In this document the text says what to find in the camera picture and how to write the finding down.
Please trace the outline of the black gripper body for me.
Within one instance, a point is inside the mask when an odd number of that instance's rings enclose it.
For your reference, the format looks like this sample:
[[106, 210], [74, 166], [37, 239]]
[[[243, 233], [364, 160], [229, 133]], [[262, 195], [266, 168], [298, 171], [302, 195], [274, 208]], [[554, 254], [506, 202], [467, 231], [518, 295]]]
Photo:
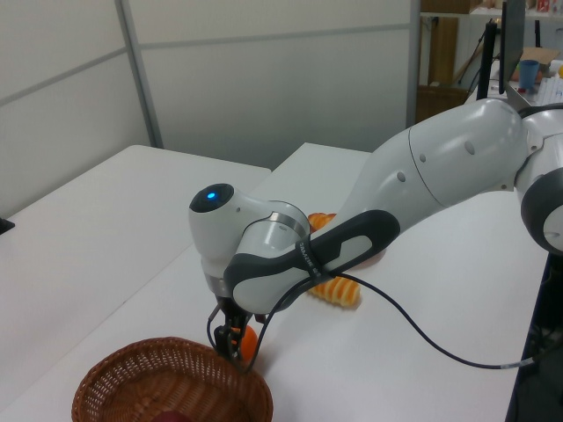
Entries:
[[240, 308], [231, 298], [219, 297], [217, 305], [224, 314], [225, 324], [229, 327], [245, 328], [253, 317], [253, 313]]

